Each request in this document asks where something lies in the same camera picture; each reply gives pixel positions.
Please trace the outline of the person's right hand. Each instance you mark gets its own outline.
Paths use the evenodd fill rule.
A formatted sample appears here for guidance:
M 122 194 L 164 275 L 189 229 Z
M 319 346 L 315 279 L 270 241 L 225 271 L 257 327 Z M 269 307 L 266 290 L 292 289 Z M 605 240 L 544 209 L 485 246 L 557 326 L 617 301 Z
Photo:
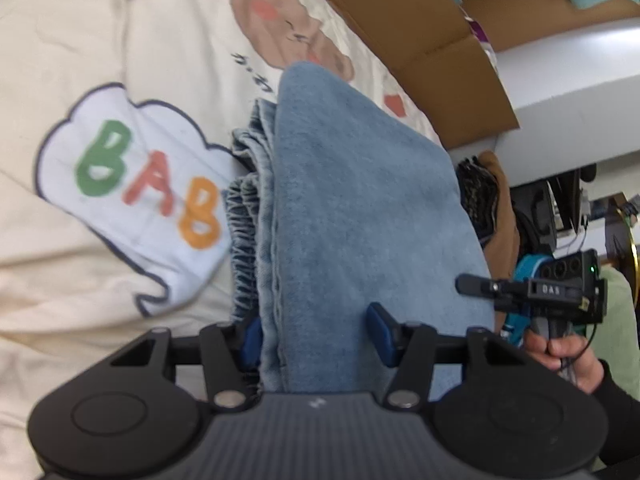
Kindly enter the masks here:
M 575 384 L 585 393 L 594 393 L 604 378 L 603 365 L 583 336 L 571 334 L 547 340 L 528 330 L 524 335 L 523 348 L 552 372 L 558 372 L 564 364 L 570 363 L 574 370 Z

